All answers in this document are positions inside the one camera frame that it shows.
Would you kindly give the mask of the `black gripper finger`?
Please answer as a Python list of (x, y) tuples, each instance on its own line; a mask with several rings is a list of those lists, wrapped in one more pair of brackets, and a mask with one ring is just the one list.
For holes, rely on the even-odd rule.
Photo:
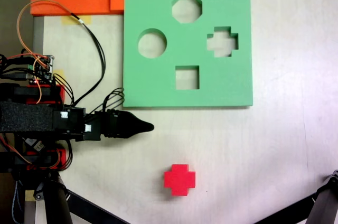
[(125, 127), (154, 127), (152, 123), (143, 121), (128, 111), (120, 113), (120, 123)]
[(120, 138), (130, 138), (140, 133), (147, 133), (154, 130), (154, 126), (149, 127), (125, 127), (120, 130)]

